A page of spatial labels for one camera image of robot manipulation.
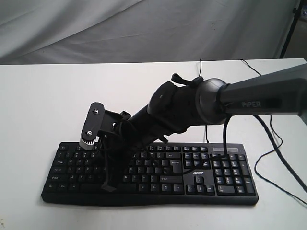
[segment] table surface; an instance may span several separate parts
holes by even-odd
[[[261,74],[304,64],[303,59],[250,60]],[[259,201],[253,207],[166,205],[79,207],[44,203],[40,197],[57,147],[79,141],[88,108],[134,114],[173,73],[198,75],[199,62],[0,66],[0,230],[33,229],[307,229],[306,208],[253,174]],[[228,83],[256,77],[242,61],[207,61],[201,75]],[[268,116],[262,116],[266,122]],[[307,128],[297,116],[273,116],[284,139],[281,151],[307,182]],[[229,143],[244,144],[251,167],[272,149],[252,116],[235,116]],[[210,142],[222,142],[223,126],[210,126]],[[172,142],[203,142],[204,127],[172,135]],[[273,153],[259,171],[304,200],[307,196]]]

